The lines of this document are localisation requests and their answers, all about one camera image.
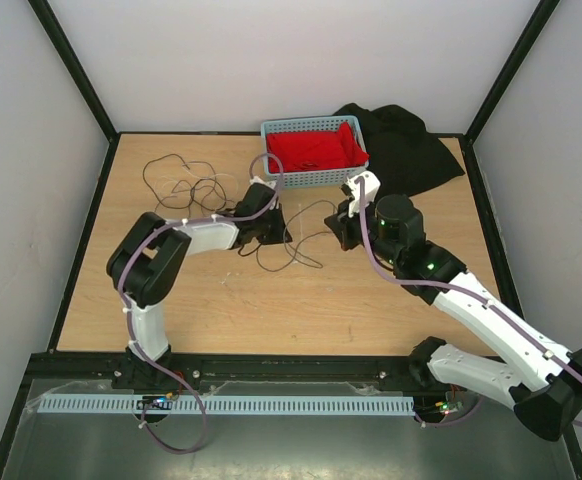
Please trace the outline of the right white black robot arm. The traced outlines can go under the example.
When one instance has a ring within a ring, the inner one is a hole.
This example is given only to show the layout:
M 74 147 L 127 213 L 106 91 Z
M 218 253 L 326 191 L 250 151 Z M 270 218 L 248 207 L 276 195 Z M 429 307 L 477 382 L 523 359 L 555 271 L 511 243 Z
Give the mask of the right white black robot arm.
M 557 441 L 582 410 L 582 349 L 573 351 L 527 324 L 448 250 L 427 239 L 422 213 L 406 196 L 363 207 L 343 201 L 325 225 L 343 250 L 363 246 L 379 272 L 473 332 L 497 360 L 429 337 L 409 356 L 418 388 L 453 384 L 512 410 L 543 440 Z

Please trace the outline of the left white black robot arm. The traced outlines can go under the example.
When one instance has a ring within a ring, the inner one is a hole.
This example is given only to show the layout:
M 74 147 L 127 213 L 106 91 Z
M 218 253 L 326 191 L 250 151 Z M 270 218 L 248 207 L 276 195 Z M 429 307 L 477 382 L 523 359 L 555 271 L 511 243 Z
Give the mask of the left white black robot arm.
M 205 218 L 167 221 L 142 214 L 106 266 L 122 301 L 129 335 L 128 350 L 139 360 L 135 375 L 148 387 L 165 384 L 171 364 L 163 302 L 186 258 L 212 251 L 236 250 L 254 239 L 285 240 L 279 190 L 252 183 L 233 210 Z

